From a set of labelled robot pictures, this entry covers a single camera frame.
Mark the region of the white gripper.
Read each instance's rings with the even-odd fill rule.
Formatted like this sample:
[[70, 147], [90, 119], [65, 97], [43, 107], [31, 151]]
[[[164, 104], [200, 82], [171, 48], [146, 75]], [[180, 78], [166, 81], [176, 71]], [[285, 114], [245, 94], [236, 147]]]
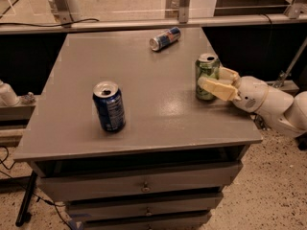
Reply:
[[246, 112], [255, 112], [265, 100], [269, 86], [255, 77], [241, 77], [229, 68], [219, 68], [219, 79], [234, 83], [238, 79], [237, 88], [231, 84], [221, 83], [216, 79], [200, 77], [198, 86], [223, 101], [232, 101], [235, 106]]

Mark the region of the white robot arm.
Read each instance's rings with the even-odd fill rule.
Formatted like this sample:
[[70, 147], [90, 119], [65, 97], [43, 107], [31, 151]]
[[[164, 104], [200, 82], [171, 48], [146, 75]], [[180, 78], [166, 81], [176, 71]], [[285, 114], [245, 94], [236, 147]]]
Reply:
[[296, 138], [307, 132], [306, 92], [294, 97], [255, 77], [240, 77], [225, 67], [219, 69], [216, 79], [200, 76], [198, 86], [245, 112], [259, 115], [268, 127], [284, 135]]

